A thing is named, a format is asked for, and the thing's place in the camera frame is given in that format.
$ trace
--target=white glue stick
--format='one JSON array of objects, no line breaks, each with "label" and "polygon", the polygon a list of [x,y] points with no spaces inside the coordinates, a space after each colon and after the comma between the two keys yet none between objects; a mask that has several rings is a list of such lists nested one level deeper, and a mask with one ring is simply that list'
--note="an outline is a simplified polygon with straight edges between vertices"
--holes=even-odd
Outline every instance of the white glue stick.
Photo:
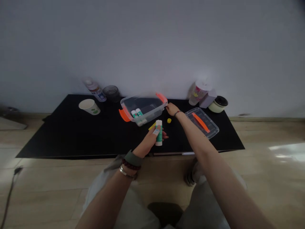
[{"label": "white glue stick", "polygon": [[142,123],[140,120],[137,121],[137,119],[139,118],[137,112],[136,112],[135,110],[132,110],[132,111],[131,111],[131,114],[132,114],[132,116],[134,117],[134,120],[135,120],[136,124],[137,124],[138,126],[142,126],[143,123]]},{"label": "white glue stick", "polygon": [[156,121],[156,128],[157,128],[158,126],[160,126],[161,129],[160,129],[160,132],[159,132],[159,134],[158,134],[158,136],[157,136],[157,140],[156,140],[155,145],[156,145],[156,146],[162,146],[162,120],[157,120],[157,121]]},{"label": "white glue stick", "polygon": [[[142,111],[141,111],[139,108],[136,109],[136,113],[138,114],[139,117],[143,115],[143,114],[142,114]],[[146,119],[143,119],[143,120],[142,120],[142,123],[143,123],[143,124],[147,123],[147,120],[146,120]]]}]

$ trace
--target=bracelet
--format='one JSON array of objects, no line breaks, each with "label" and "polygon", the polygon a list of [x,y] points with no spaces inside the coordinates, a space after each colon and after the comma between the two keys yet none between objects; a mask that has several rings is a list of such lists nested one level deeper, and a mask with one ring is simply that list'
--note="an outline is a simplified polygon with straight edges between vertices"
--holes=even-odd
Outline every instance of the bracelet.
[{"label": "bracelet", "polygon": [[127,168],[132,169],[132,170],[139,170],[141,168],[141,166],[135,166],[135,165],[130,164],[125,159],[123,159],[122,164],[125,165]]},{"label": "bracelet", "polygon": [[124,169],[123,169],[123,166],[121,165],[120,166],[120,172],[121,173],[123,173],[126,177],[128,177],[128,178],[134,178],[135,176],[131,176],[131,175],[128,175],[125,171],[124,171]]},{"label": "bracelet", "polygon": [[180,111],[180,110],[179,110],[179,111],[177,111],[177,112],[174,114],[174,117],[176,117],[176,114],[177,114],[177,113],[179,113],[179,112],[182,112],[182,111]]}]

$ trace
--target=plastic bottle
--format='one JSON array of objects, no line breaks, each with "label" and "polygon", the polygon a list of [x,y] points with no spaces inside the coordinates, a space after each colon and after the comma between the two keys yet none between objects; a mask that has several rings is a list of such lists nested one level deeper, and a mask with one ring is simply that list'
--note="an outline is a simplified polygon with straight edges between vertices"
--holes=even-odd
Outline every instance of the plastic bottle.
[{"label": "plastic bottle", "polygon": [[88,88],[88,90],[96,97],[96,99],[100,102],[105,102],[107,100],[104,95],[102,89],[99,85],[92,80],[91,77],[83,78],[84,85]]}]

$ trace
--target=black lid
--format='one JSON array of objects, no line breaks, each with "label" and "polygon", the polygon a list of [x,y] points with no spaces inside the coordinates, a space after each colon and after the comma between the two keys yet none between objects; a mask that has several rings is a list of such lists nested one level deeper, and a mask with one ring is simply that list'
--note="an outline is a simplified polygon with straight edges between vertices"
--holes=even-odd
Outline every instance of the black lid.
[{"label": "black lid", "polygon": [[226,100],[224,97],[222,96],[217,96],[215,99],[215,102],[223,107],[226,107],[228,105],[228,100]]}]

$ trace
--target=shoe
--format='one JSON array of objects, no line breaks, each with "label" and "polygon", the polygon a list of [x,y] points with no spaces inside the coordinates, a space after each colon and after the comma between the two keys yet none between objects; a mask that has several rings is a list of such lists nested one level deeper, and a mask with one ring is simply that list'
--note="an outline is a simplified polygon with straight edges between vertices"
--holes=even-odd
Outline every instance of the shoe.
[{"label": "shoe", "polygon": [[192,187],[196,182],[193,180],[193,168],[198,162],[197,158],[194,158],[192,161],[192,164],[187,170],[187,173],[184,175],[184,182],[186,183],[187,186]]}]

